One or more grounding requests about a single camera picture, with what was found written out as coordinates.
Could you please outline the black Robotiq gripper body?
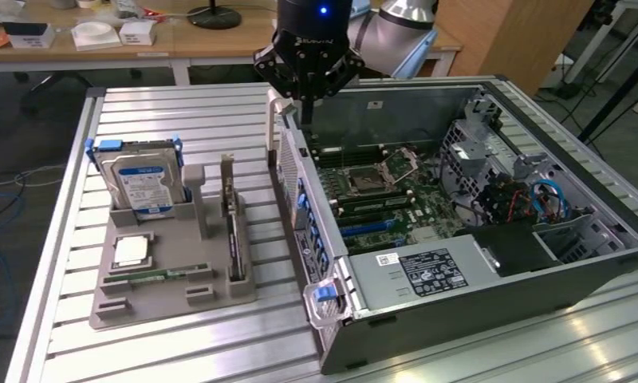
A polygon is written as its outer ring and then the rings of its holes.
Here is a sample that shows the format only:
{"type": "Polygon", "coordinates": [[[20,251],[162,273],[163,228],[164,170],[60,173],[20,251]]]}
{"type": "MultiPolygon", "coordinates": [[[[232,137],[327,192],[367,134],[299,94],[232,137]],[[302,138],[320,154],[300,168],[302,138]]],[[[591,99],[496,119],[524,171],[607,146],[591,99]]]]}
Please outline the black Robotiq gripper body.
{"type": "Polygon", "coordinates": [[[311,95],[308,75],[319,54],[340,57],[350,47],[347,27],[350,1],[279,1],[276,28],[271,38],[274,50],[298,75],[303,93],[311,95]]]}

